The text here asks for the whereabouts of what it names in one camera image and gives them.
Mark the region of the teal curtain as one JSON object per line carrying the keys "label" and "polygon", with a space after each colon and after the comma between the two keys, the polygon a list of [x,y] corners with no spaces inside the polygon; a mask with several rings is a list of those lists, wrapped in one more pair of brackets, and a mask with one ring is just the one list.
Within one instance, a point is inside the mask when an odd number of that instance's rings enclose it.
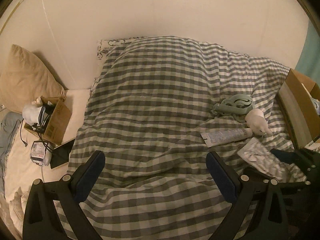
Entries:
{"label": "teal curtain", "polygon": [[320,78],[320,39],[312,22],[309,22],[308,31],[295,70],[308,76],[319,85]]}

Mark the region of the small cardboard box with clutter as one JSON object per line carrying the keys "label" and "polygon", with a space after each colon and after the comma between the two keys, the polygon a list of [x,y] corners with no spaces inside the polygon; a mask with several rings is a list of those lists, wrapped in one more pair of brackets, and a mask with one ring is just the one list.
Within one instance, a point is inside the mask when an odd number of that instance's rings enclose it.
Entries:
{"label": "small cardboard box with clutter", "polygon": [[24,107],[24,129],[42,140],[61,145],[71,114],[62,98],[41,96]]}

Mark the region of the checked green white blanket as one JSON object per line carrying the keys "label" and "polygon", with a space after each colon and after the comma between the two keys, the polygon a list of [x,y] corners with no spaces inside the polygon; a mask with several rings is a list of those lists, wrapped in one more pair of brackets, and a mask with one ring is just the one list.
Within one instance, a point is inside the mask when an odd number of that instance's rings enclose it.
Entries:
{"label": "checked green white blanket", "polygon": [[201,133],[241,128],[213,106],[252,97],[272,130],[268,149],[292,150],[275,96],[289,68],[218,44],[143,37],[110,50],[86,106],[68,172],[96,150],[105,167],[81,208],[103,239],[208,239],[230,205],[206,168]]}

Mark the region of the teal plastic clothes hanger clip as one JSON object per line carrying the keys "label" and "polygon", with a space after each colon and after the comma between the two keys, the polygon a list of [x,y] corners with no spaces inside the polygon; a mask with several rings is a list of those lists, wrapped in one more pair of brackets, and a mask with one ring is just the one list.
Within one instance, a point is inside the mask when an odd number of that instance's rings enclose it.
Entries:
{"label": "teal plastic clothes hanger clip", "polygon": [[245,116],[255,108],[254,100],[245,94],[236,94],[213,106],[215,116],[232,116],[240,123],[245,122]]}

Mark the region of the black flat pouch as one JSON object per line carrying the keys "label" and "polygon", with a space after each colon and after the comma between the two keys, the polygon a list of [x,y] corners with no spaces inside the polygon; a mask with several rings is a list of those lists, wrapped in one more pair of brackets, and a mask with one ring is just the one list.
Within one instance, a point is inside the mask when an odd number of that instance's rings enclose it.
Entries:
{"label": "black flat pouch", "polygon": [[69,162],[69,155],[73,148],[74,142],[75,139],[72,139],[53,149],[52,158],[50,161],[51,169],[54,169]]}

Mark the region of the blue grey cloth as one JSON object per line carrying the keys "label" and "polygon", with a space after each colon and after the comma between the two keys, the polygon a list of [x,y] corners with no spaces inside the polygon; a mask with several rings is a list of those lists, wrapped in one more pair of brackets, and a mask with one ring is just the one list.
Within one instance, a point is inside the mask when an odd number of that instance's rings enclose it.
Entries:
{"label": "blue grey cloth", "polygon": [[22,121],[22,115],[8,112],[1,121],[1,194],[4,194],[4,177],[7,155],[11,149],[16,131]]}

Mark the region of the large open cardboard box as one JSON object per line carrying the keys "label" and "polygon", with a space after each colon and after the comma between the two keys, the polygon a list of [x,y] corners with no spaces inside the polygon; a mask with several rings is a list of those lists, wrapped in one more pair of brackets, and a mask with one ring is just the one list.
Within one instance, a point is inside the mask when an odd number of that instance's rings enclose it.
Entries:
{"label": "large open cardboard box", "polygon": [[319,139],[319,113],[313,99],[319,100],[317,83],[294,69],[289,70],[276,100],[296,149]]}

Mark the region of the small plastic wrapped pack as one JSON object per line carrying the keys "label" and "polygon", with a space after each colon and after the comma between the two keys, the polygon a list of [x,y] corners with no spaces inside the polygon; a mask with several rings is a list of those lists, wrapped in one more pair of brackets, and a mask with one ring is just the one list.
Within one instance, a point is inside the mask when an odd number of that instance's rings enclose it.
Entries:
{"label": "small plastic wrapped pack", "polygon": [[48,166],[52,158],[53,147],[48,141],[34,141],[30,150],[30,159],[39,166]]}

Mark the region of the white blue tube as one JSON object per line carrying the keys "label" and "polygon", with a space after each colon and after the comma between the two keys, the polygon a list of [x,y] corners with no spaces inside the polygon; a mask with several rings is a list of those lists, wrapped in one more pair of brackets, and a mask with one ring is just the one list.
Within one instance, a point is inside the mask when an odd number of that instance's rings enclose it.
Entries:
{"label": "white blue tube", "polygon": [[201,133],[201,137],[208,148],[237,142],[250,138],[253,131],[250,128],[229,129],[210,133]]}

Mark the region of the beige pillow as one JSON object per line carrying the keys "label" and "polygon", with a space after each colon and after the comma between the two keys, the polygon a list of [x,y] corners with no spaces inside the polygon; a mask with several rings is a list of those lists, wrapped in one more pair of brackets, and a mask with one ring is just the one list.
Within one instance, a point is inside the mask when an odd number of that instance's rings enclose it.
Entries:
{"label": "beige pillow", "polygon": [[64,100],[66,92],[34,53],[13,44],[1,72],[1,104],[22,113],[25,105],[41,96]]}

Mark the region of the white plush toy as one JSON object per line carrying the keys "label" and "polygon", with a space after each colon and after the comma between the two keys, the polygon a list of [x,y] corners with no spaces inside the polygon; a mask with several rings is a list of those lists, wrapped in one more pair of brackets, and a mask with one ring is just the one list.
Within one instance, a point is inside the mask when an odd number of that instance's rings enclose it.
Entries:
{"label": "white plush toy", "polygon": [[255,108],[247,113],[245,122],[255,135],[272,135],[272,131],[268,127],[268,122],[264,117],[261,109]]}

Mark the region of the patterned pillow under blanket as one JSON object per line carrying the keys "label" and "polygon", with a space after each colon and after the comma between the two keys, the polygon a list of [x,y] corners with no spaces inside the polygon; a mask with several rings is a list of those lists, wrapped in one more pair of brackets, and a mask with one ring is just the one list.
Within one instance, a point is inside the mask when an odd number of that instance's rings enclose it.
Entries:
{"label": "patterned pillow under blanket", "polygon": [[129,37],[129,38],[119,38],[112,40],[99,40],[97,42],[97,60],[102,61],[106,57],[107,53],[116,46],[132,42],[136,39],[143,37]]}

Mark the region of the silver foil packet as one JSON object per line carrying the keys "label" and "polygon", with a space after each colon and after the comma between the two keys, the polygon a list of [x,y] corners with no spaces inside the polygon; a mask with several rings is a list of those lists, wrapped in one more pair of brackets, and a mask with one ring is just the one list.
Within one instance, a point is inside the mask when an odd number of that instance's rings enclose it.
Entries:
{"label": "silver foil packet", "polygon": [[257,138],[250,139],[237,154],[259,172],[281,183],[290,181],[290,173],[287,166],[273,155]]}

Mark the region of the blue white tissue pack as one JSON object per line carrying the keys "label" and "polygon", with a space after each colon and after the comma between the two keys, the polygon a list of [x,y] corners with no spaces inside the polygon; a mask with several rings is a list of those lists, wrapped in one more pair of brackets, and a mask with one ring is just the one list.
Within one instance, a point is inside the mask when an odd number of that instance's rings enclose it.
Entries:
{"label": "blue white tissue pack", "polygon": [[311,102],[317,112],[317,115],[320,115],[320,101],[315,98],[311,98]]}

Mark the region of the white bed sheet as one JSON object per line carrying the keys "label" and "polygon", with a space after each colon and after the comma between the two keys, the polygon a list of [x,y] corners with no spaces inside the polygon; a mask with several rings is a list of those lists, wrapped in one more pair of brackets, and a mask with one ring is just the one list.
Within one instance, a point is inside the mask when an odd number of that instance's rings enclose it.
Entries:
{"label": "white bed sheet", "polygon": [[1,210],[5,212],[5,224],[16,239],[22,238],[23,217],[31,185],[34,180],[44,182],[59,180],[67,173],[68,159],[62,157],[60,165],[52,167],[54,155],[50,150],[56,148],[38,135],[25,129],[25,123],[18,125],[11,149],[7,155],[4,172],[4,190]]}

